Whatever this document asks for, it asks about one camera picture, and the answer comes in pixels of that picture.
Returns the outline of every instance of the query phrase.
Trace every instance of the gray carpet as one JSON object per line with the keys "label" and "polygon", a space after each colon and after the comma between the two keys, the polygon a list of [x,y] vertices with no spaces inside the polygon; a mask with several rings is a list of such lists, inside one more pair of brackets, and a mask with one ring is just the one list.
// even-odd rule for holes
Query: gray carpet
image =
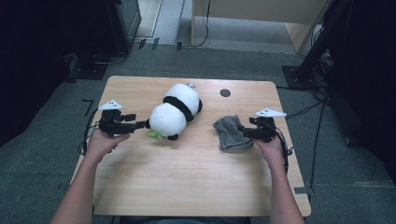
{"label": "gray carpet", "polygon": [[[171,47],[134,47],[111,64],[103,80],[63,83],[30,127],[0,148],[0,224],[48,223],[64,196],[78,161],[89,103],[98,106],[110,76],[191,77],[273,81],[286,86],[281,65],[299,65],[304,57],[263,52]],[[311,91],[278,90],[285,112],[292,114],[318,101]],[[320,106],[288,119],[291,138],[309,188]],[[345,145],[343,127],[325,105],[318,135],[317,159],[307,223],[394,223],[396,188],[384,165],[365,148]],[[110,223],[112,217],[94,217]],[[253,217],[252,223],[268,223]]]}

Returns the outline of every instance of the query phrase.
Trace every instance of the floor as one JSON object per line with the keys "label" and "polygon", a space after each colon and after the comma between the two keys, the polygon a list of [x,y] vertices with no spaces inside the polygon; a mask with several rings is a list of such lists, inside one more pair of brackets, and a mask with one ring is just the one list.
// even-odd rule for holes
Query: floor
{"label": "floor", "polygon": [[[159,44],[164,45],[191,44],[191,0],[185,0],[184,6],[183,0],[140,0],[139,6],[142,23],[137,40],[152,42],[154,38],[160,38]],[[202,48],[297,53],[283,22],[209,18],[207,26],[208,40]],[[194,45],[202,43],[205,34],[205,18],[195,17]],[[309,52],[310,42],[305,43],[301,54]]]}

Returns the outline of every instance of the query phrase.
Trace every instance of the human hand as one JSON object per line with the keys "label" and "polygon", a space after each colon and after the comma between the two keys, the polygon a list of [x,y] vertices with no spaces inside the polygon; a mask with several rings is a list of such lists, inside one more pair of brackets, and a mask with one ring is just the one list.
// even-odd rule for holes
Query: human hand
{"label": "human hand", "polygon": [[96,129],[88,143],[85,158],[99,163],[108,152],[115,149],[120,142],[125,141],[130,136],[131,135],[127,133],[110,137],[100,129]]}
{"label": "human hand", "polygon": [[253,139],[254,143],[259,147],[262,155],[268,163],[270,169],[282,167],[284,165],[283,151],[277,135],[268,143],[262,140]]}

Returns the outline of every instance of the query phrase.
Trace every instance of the white plush body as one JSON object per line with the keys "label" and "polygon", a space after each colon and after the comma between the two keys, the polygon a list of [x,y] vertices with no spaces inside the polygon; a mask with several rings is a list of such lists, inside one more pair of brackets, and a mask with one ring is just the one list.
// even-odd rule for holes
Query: white plush body
{"label": "white plush body", "polygon": [[168,103],[157,105],[149,118],[151,130],[164,137],[181,133],[186,124],[184,114]]}
{"label": "white plush body", "polygon": [[193,115],[198,112],[199,94],[185,84],[176,84],[165,93],[165,96],[174,96],[179,99],[189,108]]}
{"label": "white plush body", "polygon": [[[199,112],[199,94],[185,84],[174,85],[165,93],[164,97],[166,96],[176,97],[190,110],[192,115]],[[149,118],[150,129],[164,137],[180,134],[185,129],[186,124],[186,117],[179,108],[168,103],[157,105]]]}

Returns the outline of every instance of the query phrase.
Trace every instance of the green leaf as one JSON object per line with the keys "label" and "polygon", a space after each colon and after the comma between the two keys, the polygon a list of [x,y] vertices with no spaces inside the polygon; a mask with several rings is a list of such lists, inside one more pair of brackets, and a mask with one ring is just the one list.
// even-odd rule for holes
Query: green leaf
{"label": "green leaf", "polygon": [[158,134],[157,132],[151,131],[151,133],[149,133],[148,135],[150,135],[151,137],[154,137],[157,134]]}
{"label": "green leaf", "polygon": [[158,139],[163,140],[163,135],[162,134],[157,133],[157,137],[158,137]]}

